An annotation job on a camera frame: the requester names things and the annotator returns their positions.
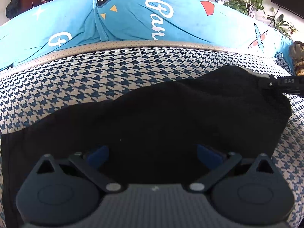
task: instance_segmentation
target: gray gripper base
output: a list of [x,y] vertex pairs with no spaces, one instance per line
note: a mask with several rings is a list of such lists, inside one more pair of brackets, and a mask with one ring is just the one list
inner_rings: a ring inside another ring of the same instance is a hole
[[[38,226],[25,224],[23,228]],[[68,228],[262,228],[234,223],[219,215],[202,194],[181,185],[129,185],[107,195],[89,217]],[[288,228],[279,223],[266,228]]]

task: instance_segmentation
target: pothos plant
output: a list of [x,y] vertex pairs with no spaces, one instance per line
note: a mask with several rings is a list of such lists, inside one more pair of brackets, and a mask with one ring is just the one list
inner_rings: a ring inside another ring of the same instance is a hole
[[279,9],[277,12],[275,12],[275,9],[273,7],[270,8],[270,11],[273,12],[274,15],[265,14],[263,19],[269,20],[269,26],[277,29],[282,35],[291,38],[292,34],[298,32],[298,30],[289,22],[284,20],[284,14],[281,14],[278,18],[276,18]]
[[224,3],[224,5],[231,7],[243,14],[251,15],[254,9],[257,11],[263,11],[263,0],[230,0]]

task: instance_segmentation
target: orange triangle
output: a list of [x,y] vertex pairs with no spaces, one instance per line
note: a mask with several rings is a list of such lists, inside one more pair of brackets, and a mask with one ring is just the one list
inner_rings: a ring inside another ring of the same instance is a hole
[[114,11],[114,12],[117,12],[117,8],[116,6],[114,5],[112,8],[110,8],[111,11]]

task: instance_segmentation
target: black garment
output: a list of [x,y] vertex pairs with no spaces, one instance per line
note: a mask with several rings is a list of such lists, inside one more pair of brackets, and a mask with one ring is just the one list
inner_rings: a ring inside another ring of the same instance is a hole
[[19,0],[11,0],[10,4],[6,7],[6,16],[11,19],[17,16]]
[[114,101],[61,109],[2,136],[3,206],[7,228],[22,220],[14,200],[46,153],[66,158],[107,145],[101,171],[121,183],[190,183],[206,173],[196,144],[255,158],[271,156],[291,115],[288,99],[259,90],[260,78],[224,66],[197,79],[163,82]]

